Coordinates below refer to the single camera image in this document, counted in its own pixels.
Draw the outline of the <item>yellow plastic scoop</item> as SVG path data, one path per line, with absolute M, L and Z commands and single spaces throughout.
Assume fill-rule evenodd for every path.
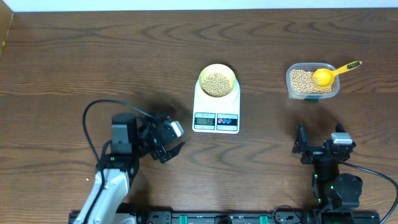
M 346 64 L 336 70 L 329 70 L 326 68 L 320 68 L 316 70 L 312 75 L 312 81 L 318 88 L 328 88 L 335 80 L 335 77 L 342 73 L 354 70 L 362 65 L 362 61 L 355 61 Z

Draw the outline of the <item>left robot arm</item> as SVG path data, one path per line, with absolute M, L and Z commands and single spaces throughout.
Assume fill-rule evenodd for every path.
M 112 223 L 139 171 L 139 159 L 149 154 L 164 164 L 184 145 L 167 149 L 184 130 L 166 115 L 119 113 L 112 117 L 111 129 L 112 139 L 104 144 L 96 165 L 94 186 L 74 223 Z

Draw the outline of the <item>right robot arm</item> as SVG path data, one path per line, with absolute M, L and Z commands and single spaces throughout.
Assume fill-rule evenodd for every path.
M 363 181 L 360 177 L 340 173 L 339 165 L 350 158 L 356 147 L 351 136 L 337 124 L 330 139 L 321 146 L 309 146 L 302 123 L 292 148 L 301 154 L 302 164 L 314 167 L 312 188 L 318 207 L 303 213 L 302 223 L 354 223 L 353 209 L 359 207 Z

